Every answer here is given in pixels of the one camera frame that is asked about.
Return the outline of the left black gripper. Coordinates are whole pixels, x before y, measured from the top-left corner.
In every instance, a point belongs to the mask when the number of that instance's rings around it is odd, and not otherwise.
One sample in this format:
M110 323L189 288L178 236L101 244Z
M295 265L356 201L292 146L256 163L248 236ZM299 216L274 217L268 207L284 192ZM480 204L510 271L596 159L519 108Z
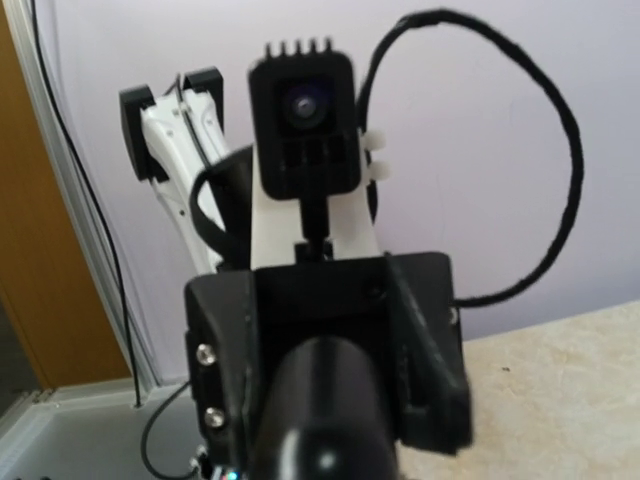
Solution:
M337 337L372 360L404 445L455 455L473 443L472 396L443 253L223 271L184 289L191 391L212 463L280 476L278 368Z

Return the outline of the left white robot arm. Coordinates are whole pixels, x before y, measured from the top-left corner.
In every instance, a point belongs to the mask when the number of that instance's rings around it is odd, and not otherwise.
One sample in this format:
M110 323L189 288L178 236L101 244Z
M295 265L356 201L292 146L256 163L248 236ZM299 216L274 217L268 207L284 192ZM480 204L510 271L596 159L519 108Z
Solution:
M248 479L396 479L398 444L473 441L450 261L379 248L352 91L338 72L269 77L256 141L235 151L216 69L120 94L135 175L196 268L186 349L207 455Z

